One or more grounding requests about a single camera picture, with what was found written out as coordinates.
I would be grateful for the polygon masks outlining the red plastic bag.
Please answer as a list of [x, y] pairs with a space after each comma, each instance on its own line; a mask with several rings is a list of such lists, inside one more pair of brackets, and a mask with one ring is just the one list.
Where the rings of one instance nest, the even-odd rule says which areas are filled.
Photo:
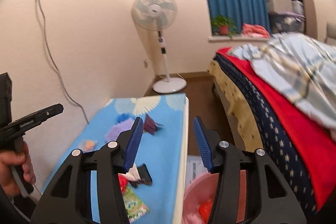
[[118, 174], [118, 181], [121, 193], [124, 194], [128, 185], [128, 180], [123, 174]]

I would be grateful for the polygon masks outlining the purple foam net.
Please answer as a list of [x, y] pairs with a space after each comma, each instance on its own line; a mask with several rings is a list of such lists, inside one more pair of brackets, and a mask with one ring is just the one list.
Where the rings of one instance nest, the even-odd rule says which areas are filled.
[[112, 126], [111, 129], [105, 134], [106, 142], [108, 143], [110, 141], [116, 141], [120, 133], [132, 128], [133, 123], [134, 120], [132, 118], [128, 118], [127, 120]]

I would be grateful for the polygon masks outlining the maroon checkered packet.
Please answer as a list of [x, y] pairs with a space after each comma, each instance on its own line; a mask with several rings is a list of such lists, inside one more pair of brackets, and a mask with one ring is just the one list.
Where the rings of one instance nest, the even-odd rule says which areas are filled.
[[154, 135], [160, 128], [163, 128], [162, 124], [156, 123], [151, 116], [146, 114], [145, 121], [143, 123], [143, 131]]

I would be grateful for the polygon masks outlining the green snack wrapper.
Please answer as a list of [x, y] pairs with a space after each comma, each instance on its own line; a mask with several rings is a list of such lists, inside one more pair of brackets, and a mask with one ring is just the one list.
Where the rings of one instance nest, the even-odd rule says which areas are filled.
[[129, 223], [135, 222], [150, 212], [150, 209], [135, 194], [131, 187], [125, 187], [122, 197]]

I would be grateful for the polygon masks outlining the pink plastic trash bin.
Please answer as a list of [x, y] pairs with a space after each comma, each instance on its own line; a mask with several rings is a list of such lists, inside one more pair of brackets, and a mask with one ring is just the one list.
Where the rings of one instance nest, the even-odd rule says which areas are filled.
[[[219, 174], [204, 173], [186, 189], [183, 200], [182, 223], [206, 223], [212, 209]], [[245, 219], [247, 201], [247, 172], [240, 171], [239, 206], [236, 223]]]

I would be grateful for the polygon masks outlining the black white wrapper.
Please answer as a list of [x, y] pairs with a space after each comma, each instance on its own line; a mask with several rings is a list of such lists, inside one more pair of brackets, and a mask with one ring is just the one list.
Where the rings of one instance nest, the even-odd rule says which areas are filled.
[[151, 186], [153, 180], [145, 164], [136, 166], [134, 164], [129, 172], [122, 174], [124, 178], [131, 184], [132, 187], [138, 188], [139, 185], [148, 185]]

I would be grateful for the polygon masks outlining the white paper on floor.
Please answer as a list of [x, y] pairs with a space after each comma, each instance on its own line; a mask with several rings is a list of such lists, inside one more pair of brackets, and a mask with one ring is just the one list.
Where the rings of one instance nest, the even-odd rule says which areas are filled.
[[208, 170], [204, 167], [200, 156], [188, 155], [186, 162], [185, 187], [188, 187], [197, 177]]

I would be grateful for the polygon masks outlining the yellow star bed skirt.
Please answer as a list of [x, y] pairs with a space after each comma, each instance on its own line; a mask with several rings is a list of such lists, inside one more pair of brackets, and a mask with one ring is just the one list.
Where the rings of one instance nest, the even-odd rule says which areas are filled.
[[247, 100], [217, 61], [211, 61], [208, 72], [213, 77], [214, 89], [227, 115], [235, 146], [253, 152], [263, 147], [261, 136]]

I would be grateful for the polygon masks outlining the navy star bed sheet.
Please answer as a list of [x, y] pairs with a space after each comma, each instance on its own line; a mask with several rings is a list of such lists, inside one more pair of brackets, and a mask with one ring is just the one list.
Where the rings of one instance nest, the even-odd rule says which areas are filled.
[[305, 216], [312, 218], [317, 213], [317, 204], [310, 175], [271, 105], [233, 62], [219, 53], [215, 55], [213, 61], [219, 63], [221, 69], [242, 92], [255, 117], [263, 149], [290, 185]]

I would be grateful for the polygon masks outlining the red blanket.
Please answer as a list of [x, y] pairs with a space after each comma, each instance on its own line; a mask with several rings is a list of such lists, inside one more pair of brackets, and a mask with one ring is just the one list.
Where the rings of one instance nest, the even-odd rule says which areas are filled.
[[335, 141], [327, 129], [311, 120], [284, 96], [256, 75], [249, 61], [228, 55], [228, 48], [217, 50], [238, 68], [262, 93], [289, 134], [310, 175], [317, 212], [326, 205], [335, 189]]

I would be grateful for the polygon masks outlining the potted green plant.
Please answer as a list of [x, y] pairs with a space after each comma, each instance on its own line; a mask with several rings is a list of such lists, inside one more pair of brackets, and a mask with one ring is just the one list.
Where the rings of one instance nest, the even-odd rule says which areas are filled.
[[211, 19], [211, 25], [216, 27], [222, 36], [232, 37], [237, 34], [237, 28], [234, 20], [230, 17], [217, 15]]

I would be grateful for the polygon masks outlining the pink clothes on windowsill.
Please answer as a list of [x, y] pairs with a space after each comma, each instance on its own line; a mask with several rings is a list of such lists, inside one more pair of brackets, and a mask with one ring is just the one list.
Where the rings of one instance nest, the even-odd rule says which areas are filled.
[[260, 25], [253, 25], [244, 23], [241, 29], [241, 34], [244, 36], [250, 36], [253, 38], [269, 38], [269, 32]]

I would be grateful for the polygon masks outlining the plaid light blue quilt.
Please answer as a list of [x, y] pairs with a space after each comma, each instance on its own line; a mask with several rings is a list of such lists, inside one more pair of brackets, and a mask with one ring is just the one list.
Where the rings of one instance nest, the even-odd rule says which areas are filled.
[[304, 34], [278, 36], [228, 54], [249, 61], [258, 77], [335, 138], [335, 46]]

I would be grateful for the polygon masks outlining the white standing fan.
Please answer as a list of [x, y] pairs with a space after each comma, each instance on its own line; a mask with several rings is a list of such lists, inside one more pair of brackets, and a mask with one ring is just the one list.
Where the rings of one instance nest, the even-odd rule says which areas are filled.
[[177, 16], [175, 0], [135, 0], [131, 15], [135, 23], [147, 31], [157, 33], [165, 68], [165, 78], [154, 83], [152, 89], [159, 94], [172, 94], [183, 90], [187, 82], [182, 77], [171, 77], [167, 63], [167, 46], [163, 30], [170, 27]]

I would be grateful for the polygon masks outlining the cardboard box on shelf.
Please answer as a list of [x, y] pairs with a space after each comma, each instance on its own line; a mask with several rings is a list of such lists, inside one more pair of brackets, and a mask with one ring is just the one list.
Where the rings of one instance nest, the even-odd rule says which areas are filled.
[[292, 12], [292, 0], [265, 0], [266, 9], [271, 13]]

